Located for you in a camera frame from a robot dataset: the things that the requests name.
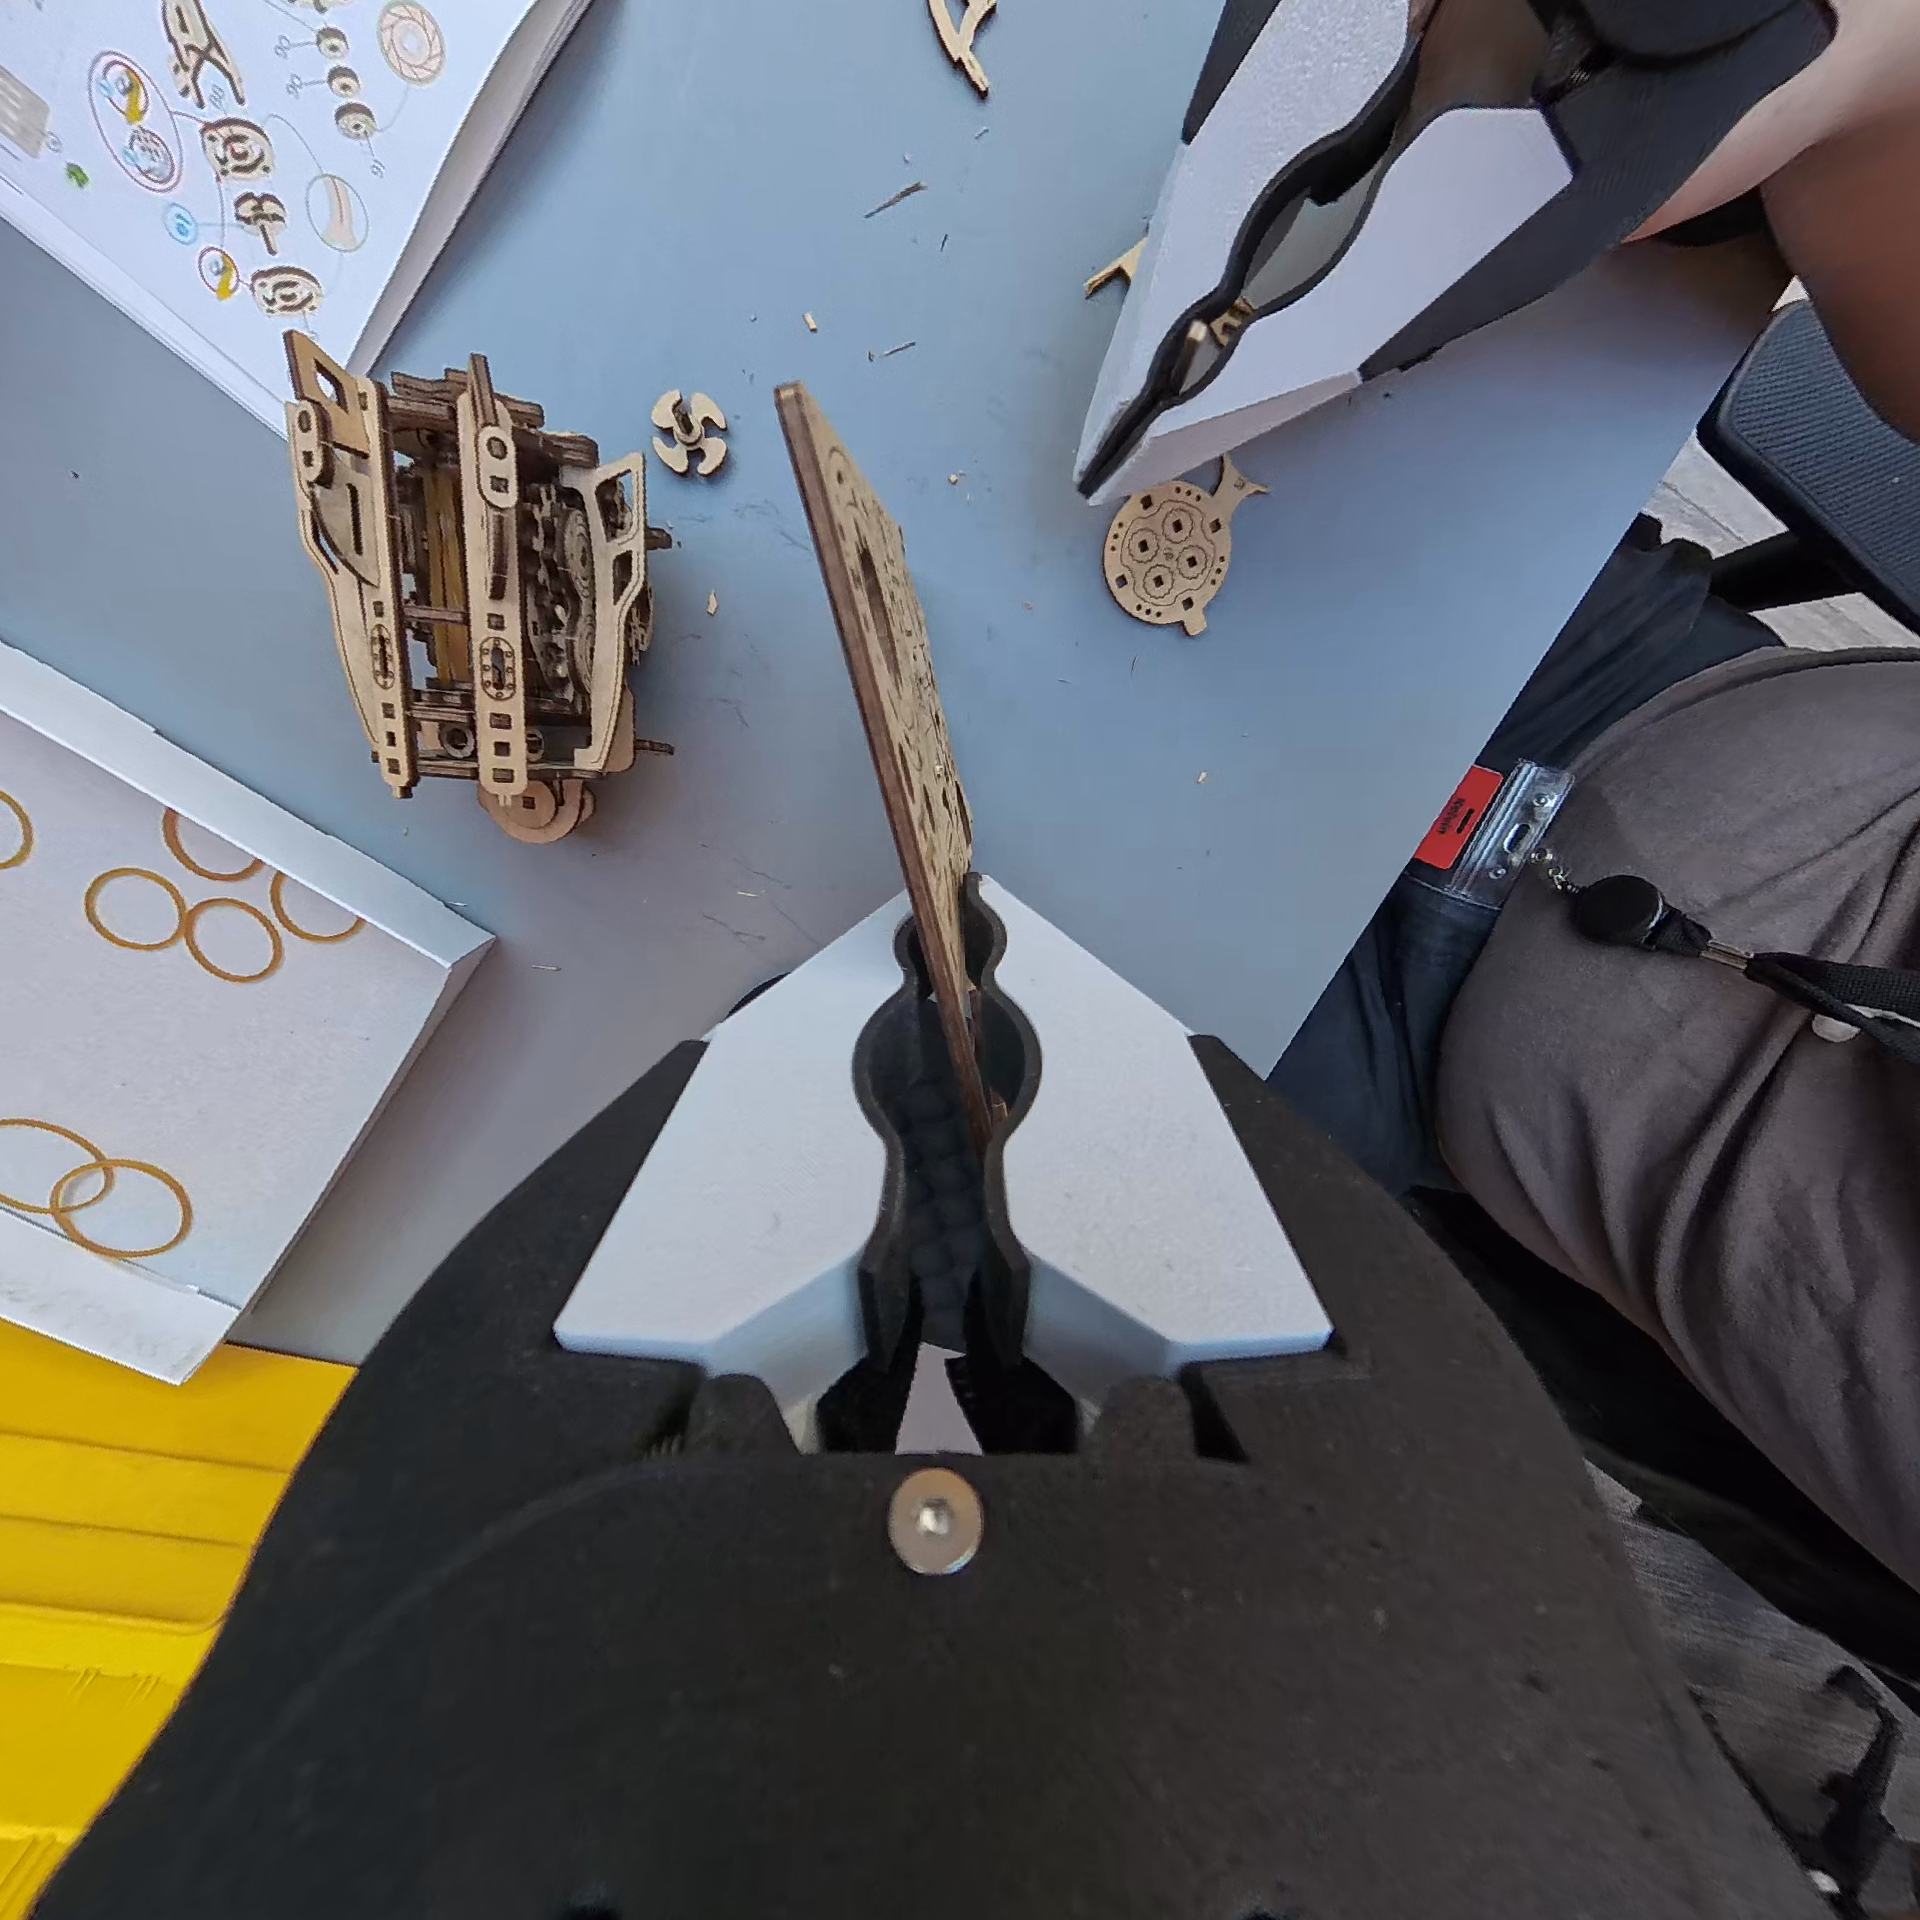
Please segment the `clear badge holder red card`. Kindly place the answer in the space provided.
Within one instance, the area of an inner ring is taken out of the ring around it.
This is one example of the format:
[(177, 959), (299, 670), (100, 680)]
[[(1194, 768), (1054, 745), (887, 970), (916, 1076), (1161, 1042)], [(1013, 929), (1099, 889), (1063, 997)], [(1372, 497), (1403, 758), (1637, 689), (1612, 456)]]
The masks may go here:
[(1470, 766), (1405, 865), (1405, 877), (1455, 904), (1494, 915), (1529, 875), (1547, 875), (1548, 833), (1570, 772), (1518, 760), (1506, 774)]

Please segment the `black mesh office chair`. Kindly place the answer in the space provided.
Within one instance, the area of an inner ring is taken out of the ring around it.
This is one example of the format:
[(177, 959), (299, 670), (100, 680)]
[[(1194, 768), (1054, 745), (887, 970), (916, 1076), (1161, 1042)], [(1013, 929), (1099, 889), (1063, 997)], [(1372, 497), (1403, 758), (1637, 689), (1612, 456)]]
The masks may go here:
[(1849, 592), (1917, 633), (1917, 445), (1856, 389), (1811, 301), (1782, 305), (1695, 424), (1782, 531), (1710, 567), (1742, 612)]

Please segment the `round perforated wooden disc part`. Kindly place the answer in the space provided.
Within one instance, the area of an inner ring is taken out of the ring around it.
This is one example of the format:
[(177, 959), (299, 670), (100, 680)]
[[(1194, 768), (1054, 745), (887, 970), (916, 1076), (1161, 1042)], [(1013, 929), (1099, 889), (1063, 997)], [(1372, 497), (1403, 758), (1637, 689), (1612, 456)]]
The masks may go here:
[(1264, 493), (1267, 485), (1222, 456), (1213, 490), (1176, 479), (1129, 496), (1102, 549), (1102, 577), (1115, 606), (1144, 625), (1200, 635), (1230, 567), (1232, 515)]

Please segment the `person's right forearm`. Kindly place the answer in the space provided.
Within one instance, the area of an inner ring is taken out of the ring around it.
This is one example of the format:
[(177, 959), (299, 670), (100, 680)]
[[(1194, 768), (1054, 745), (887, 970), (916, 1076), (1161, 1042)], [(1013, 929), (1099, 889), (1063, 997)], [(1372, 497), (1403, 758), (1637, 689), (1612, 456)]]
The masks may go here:
[(1917, 7), (1839, 3), (1829, 47), (1749, 109), (1635, 227), (1640, 241), (1757, 191), (1788, 274), (1834, 345), (1915, 336)]

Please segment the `wooden mechanical model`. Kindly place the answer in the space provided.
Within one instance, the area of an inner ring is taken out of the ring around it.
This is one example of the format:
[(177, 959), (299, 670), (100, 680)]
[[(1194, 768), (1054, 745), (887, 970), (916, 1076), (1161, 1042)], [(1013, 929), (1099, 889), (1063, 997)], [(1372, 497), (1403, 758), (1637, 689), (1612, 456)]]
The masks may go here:
[(674, 752), (637, 731), (631, 689), (672, 542), (643, 458), (548, 427), (477, 352), (380, 382), (299, 330), (283, 348), (299, 542), (374, 768), (398, 799), (468, 781), (505, 837), (562, 840), (596, 781)]

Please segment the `yellow plastic bin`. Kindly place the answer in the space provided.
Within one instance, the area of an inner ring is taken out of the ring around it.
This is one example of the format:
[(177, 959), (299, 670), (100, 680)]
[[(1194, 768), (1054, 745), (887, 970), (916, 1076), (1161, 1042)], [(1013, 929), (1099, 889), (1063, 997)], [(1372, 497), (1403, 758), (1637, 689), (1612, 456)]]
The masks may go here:
[(343, 1364), (182, 1385), (1, 1327), (1, 1914), (23, 1916), (217, 1640)]

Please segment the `illustrated instruction booklet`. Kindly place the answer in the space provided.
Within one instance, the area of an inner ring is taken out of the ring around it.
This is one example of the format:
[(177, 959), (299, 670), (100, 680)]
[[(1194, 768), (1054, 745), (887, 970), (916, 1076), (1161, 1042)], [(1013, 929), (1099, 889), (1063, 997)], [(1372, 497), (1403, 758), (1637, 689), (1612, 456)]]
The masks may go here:
[(275, 434), (365, 377), (585, 3), (6, 3), (3, 219)]

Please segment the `laser-cut plywood sheet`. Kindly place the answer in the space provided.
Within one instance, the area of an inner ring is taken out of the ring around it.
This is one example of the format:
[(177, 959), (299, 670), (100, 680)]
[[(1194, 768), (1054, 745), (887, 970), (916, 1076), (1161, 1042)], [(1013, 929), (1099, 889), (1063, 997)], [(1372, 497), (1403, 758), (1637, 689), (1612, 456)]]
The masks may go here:
[(828, 606), (921, 938), (924, 977), (978, 1151), (995, 1104), (978, 1065), (962, 898), (973, 831), (898, 522), (801, 382), (774, 393)]

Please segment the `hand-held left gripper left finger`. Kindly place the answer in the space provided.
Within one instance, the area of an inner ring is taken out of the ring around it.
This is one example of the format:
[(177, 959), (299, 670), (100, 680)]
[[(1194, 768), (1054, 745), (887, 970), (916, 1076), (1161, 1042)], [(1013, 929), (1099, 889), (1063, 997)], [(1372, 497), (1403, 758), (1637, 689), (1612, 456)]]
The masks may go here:
[(820, 1402), (867, 1353), (858, 1262), (881, 1213), (885, 1141), (901, 1148), (902, 1223), (884, 1248), (924, 1306), (907, 1335), (898, 1450), (960, 1453), (947, 1377), (960, 1343), (962, 1111), (936, 1010), (915, 999), (904, 1052), (871, 1070), (859, 1033), (904, 986), (896, 894), (707, 1033), (704, 1050), (554, 1321), (577, 1353), (749, 1375), (803, 1442)]

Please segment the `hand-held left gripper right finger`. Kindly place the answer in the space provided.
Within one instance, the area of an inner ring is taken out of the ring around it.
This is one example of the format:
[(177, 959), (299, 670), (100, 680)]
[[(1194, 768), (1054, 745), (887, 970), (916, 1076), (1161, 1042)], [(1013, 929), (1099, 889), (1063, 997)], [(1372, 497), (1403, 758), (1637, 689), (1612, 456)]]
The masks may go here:
[(1072, 1453), (1128, 1382), (1326, 1351), (1196, 1035), (993, 878), (960, 916), (988, 1119), (957, 1360), (978, 1448)]

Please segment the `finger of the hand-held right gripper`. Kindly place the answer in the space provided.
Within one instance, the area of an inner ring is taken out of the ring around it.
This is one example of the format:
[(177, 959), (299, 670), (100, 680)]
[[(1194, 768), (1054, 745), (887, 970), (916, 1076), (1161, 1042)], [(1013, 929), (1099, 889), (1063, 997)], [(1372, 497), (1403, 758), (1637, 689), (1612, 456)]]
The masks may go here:
[(1344, 249), (1263, 308), (1115, 468), (1118, 488), (1171, 482), (1344, 396), (1361, 365), (1570, 179), (1539, 109), (1453, 109), (1393, 159)]
[(1149, 424), (1225, 356), (1185, 355), (1187, 324), (1236, 299), (1255, 306), (1257, 267), (1300, 208), (1340, 197), (1384, 153), (1415, 36), (1403, 3), (1222, 7), (1093, 385), (1081, 497), (1107, 497)]

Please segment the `person's grey shirt torso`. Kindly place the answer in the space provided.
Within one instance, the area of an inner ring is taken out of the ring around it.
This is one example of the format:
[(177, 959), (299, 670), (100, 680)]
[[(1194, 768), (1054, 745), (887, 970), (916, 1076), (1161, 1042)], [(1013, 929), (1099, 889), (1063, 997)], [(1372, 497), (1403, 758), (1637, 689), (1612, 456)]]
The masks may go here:
[[(1915, 967), (1912, 648), (1757, 648), (1577, 756), (1548, 847), (1754, 953)], [(1915, 1065), (1533, 878), (1453, 997), (1435, 1137), (1888, 1572), (1917, 1570)]]

